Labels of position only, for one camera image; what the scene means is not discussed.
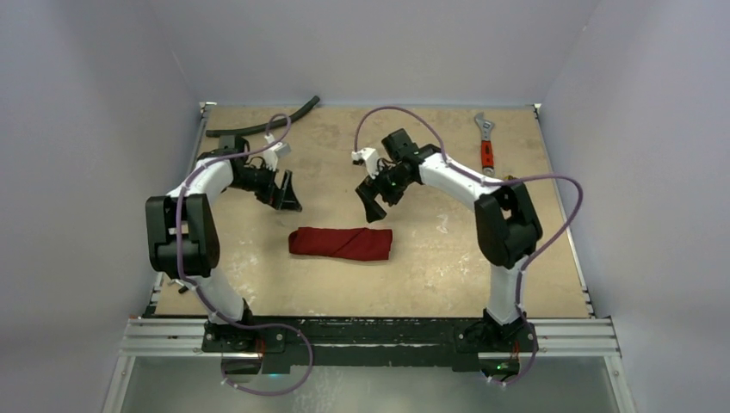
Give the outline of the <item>dark red cloth napkin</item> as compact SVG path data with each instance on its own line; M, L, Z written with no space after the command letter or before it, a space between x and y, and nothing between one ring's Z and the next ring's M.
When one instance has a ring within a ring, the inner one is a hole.
M290 254L357 262L387 261L392 245L390 229L300 227L288 235Z

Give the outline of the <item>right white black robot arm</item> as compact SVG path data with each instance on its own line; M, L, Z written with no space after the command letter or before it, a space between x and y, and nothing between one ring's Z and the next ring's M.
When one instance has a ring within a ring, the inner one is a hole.
M387 135L381 143L386 158L371 147L351 153L353 163L367 171L356 188L366 220L383 220L387 213L381 203L396 205L413 183L438 189L471 211L479 250L491 264L486 304L491 321L484 326L483 337L490 348L507 348L517 339L513 323L523 314L520 268L543 235L526 186L481 175L436 145L418 146L404 129Z

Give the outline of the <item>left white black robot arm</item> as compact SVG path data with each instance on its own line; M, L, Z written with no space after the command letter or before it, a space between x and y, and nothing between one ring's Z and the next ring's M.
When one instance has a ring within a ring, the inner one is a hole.
M248 303L219 268L220 240L212 205L229 188L243 190L276 211L302 209L293 188L293 173L278 176L278 163L288 144L265 136L253 151L241 136L224 137L216 149L203 152L193 170L165 195L145 203L145 222L152 268L179 280L206 309L212 324L227 326L223 340L234 351L254 346L257 329Z

